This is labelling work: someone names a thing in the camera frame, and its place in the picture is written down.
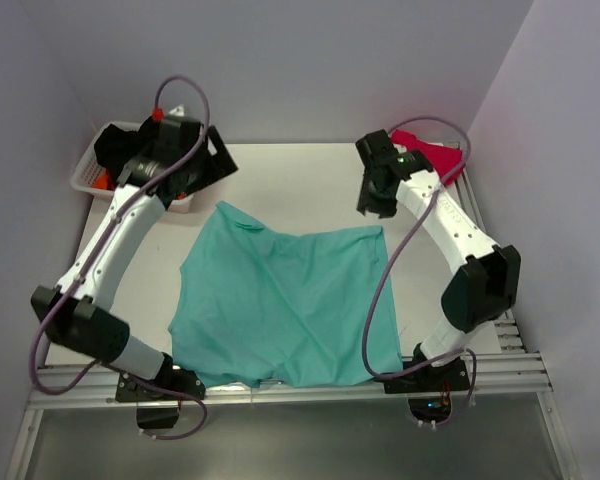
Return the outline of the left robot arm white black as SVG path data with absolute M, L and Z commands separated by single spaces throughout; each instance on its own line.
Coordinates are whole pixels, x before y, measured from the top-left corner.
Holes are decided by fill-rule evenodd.
M 95 234 L 52 287 L 39 286 L 31 306 L 40 321 L 34 339 L 85 355 L 139 377 L 139 388 L 163 399 L 175 386 L 171 357 L 132 335 L 111 314 L 119 284 L 146 234 L 181 194 L 197 193 L 238 169 L 217 129 L 168 115 L 130 156 Z

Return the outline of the teal t-shirt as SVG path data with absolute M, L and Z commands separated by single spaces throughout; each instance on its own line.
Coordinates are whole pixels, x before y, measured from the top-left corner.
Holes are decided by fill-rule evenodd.
M 350 386 L 402 367 L 378 225 L 291 235 L 219 203 L 180 268 L 175 363 L 206 386 Z

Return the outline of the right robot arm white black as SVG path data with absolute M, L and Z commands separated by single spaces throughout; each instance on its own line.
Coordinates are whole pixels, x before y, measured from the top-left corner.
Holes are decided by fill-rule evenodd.
M 444 256 L 451 280 L 441 296 L 442 319 L 417 345 L 415 383 L 432 390 L 448 374 L 446 364 L 465 350 L 478 329 L 511 309 L 517 298 L 521 257 L 484 233 L 444 187 L 419 150 L 399 150 L 384 130 L 357 140 L 364 167 L 357 211 L 392 218 L 406 208 Z

